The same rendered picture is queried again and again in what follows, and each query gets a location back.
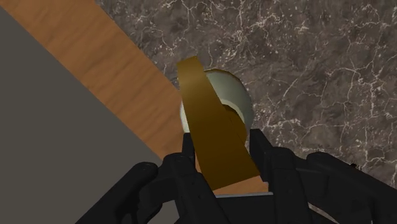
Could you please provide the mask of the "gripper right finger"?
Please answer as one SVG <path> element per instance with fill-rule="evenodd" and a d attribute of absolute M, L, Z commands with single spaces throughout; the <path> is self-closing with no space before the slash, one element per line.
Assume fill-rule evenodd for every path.
<path fill-rule="evenodd" d="M 308 205 L 323 210 L 339 224 L 397 224 L 397 189 L 321 151 L 306 158 L 272 146 L 260 129 L 250 130 L 249 152 L 261 179 L 273 193 L 278 218 L 319 224 L 323 216 L 306 220 Z"/>

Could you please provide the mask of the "wooden counter cabinet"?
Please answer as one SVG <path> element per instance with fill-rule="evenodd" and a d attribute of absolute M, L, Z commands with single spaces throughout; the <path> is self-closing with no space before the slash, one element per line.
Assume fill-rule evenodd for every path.
<path fill-rule="evenodd" d="M 0 0 L 159 157 L 181 150 L 176 63 L 233 57 L 238 0 Z"/>

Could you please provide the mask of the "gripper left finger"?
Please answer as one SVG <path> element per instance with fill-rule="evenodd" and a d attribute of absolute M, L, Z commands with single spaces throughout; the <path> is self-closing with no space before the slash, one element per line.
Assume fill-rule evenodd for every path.
<path fill-rule="evenodd" d="M 134 165 L 76 224 L 148 224 L 164 203 L 174 201 L 174 224 L 230 224 L 207 181 L 195 167 L 189 133 L 180 153 L 167 155 L 160 166 Z"/>

